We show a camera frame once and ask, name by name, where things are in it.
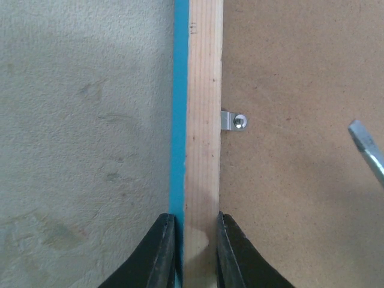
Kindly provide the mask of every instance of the screw head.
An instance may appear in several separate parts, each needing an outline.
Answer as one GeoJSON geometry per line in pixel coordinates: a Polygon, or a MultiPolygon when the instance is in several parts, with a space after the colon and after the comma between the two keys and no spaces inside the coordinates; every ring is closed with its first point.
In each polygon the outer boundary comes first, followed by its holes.
{"type": "Polygon", "coordinates": [[[233,119],[233,124],[237,129],[245,129],[247,126],[247,117],[243,114],[236,115],[233,119]]]}

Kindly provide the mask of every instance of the metal bracket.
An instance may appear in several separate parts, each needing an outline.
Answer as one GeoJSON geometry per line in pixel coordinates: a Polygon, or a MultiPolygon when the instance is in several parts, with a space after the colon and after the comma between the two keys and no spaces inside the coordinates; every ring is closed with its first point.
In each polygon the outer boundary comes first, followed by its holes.
{"type": "Polygon", "coordinates": [[[221,129],[242,131],[247,127],[247,117],[240,113],[221,111],[221,129]]]}

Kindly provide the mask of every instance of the flathead screwdriver blade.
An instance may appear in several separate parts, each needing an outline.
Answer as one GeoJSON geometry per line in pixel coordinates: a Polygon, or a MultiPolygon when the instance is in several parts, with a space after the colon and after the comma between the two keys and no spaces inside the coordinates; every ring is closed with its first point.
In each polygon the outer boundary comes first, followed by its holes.
{"type": "Polygon", "coordinates": [[[384,188],[384,157],[373,137],[359,120],[354,120],[348,131],[365,162],[384,188]]]}

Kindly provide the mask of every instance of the blue strip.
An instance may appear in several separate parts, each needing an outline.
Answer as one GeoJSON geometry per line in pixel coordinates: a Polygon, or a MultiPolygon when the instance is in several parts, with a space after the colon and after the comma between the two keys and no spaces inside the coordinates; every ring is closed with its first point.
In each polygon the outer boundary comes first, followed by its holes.
{"type": "Polygon", "coordinates": [[[169,212],[176,215],[176,271],[180,282],[182,281],[187,136],[188,18],[189,0],[175,0],[169,212]]]}

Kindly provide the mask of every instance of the brown hardboard panel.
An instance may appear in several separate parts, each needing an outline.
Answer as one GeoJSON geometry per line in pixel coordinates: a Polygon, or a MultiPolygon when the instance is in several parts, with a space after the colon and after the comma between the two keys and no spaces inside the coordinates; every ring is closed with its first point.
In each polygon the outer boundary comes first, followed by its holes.
{"type": "Polygon", "coordinates": [[[384,3],[224,2],[220,209],[297,287],[383,287],[384,190],[347,127],[384,149],[384,3]]]}

